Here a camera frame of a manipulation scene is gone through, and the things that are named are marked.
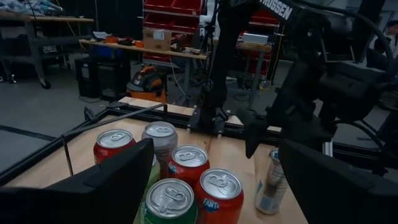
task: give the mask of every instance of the can lid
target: can lid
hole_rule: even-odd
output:
[[[132,134],[123,129],[105,131],[97,138],[97,143],[105,148],[114,149],[125,146],[133,140]]]
[[[213,168],[200,176],[200,185],[209,195],[218,199],[232,199],[242,192],[242,183],[231,171]]]
[[[182,145],[172,151],[173,160],[185,167],[198,167],[207,162],[208,156],[204,149],[195,145]]]
[[[156,164],[156,155],[154,154],[154,160],[152,161],[152,167]]]
[[[167,137],[175,132],[175,127],[164,121],[155,121],[145,127],[145,132],[152,137]]]
[[[271,157],[271,159],[273,161],[279,162],[279,150],[278,149],[271,150],[271,152],[269,152],[269,156]]]
[[[148,191],[146,204],[154,215],[177,218],[186,213],[194,200],[192,188],[182,180],[164,179]]]

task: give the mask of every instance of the cardboard box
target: cardboard box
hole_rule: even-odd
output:
[[[144,48],[152,50],[170,50],[172,33],[164,30],[144,29]]]

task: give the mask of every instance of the black aluminum frame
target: black aluminum frame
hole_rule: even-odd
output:
[[[79,124],[77,127],[73,128],[68,133],[74,133],[74,131],[79,129],[84,129],[89,126],[92,126],[99,121],[101,121],[106,116],[123,116],[129,113],[139,111],[145,109],[140,106],[132,106],[125,103],[114,102],[111,103],[105,110],[98,113],[94,118],[88,119],[85,116],[86,121]],[[153,122],[153,121],[166,121],[173,124],[176,128],[187,129],[190,128],[191,116],[172,113],[167,111],[167,107],[164,107],[164,110],[150,110],[145,111],[139,114],[135,114],[133,117],[128,117],[128,119],[136,119],[146,122]],[[209,134],[208,132],[200,131],[200,130],[191,130],[192,132],[199,132]],[[76,134],[72,134],[67,141],[71,141],[73,138],[79,135],[79,131]],[[224,124],[224,130],[222,135],[227,138],[235,138],[235,139],[242,139],[244,140],[244,133],[243,133],[243,125],[238,124]],[[272,146],[279,145],[279,133],[275,131],[268,131],[268,135],[264,136],[261,139],[262,144],[268,144]],[[38,151],[32,153],[30,156],[26,157],[25,159],[19,161],[18,163],[14,164],[12,167],[8,168],[7,170],[0,173],[0,186],[7,184],[11,180],[15,179],[17,176],[21,175],[32,166],[39,163],[42,159],[49,156],[51,153],[55,152],[57,149],[63,147],[63,138],[60,136],[59,138],[53,140],[52,142],[48,143],[46,146],[40,148]],[[333,144],[333,156],[337,159],[341,159],[353,166],[363,168],[363,169],[372,169],[378,163],[378,157],[380,156],[380,151],[376,149],[366,149],[362,147],[356,146],[349,146],[346,144],[334,143]]]

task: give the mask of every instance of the pull tab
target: pull tab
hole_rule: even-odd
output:
[[[112,141],[117,141],[124,138],[126,135],[124,133],[116,133],[110,137]]]
[[[176,200],[176,201],[179,201],[179,202],[185,199],[185,194],[183,194],[181,192],[178,192],[175,189],[166,188],[164,193],[169,198],[172,198],[173,200]]]
[[[188,160],[191,160],[191,159],[195,158],[195,154],[192,153],[192,152],[181,153],[181,154],[178,155],[178,158],[181,161],[188,161]]]
[[[224,178],[221,178],[217,175],[209,176],[208,182],[217,186],[217,187],[226,187],[227,182]]]
[[[162,132],[162,133],[170,132],[170,128],[168,128],[168,127],[157,127],[157,128],[155,128],[155,130],[157,132]]]

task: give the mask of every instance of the fanta logo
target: fanta logo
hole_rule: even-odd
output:
[[[173,165],[171,162],[169,162],[169,173],[175,174],[176,172],[177,172],[177,167]]]
[[[203,206],[205,207],[207,212],[215,212],[220,209],[220,205],[217,202],[207,198],[204,199]]]

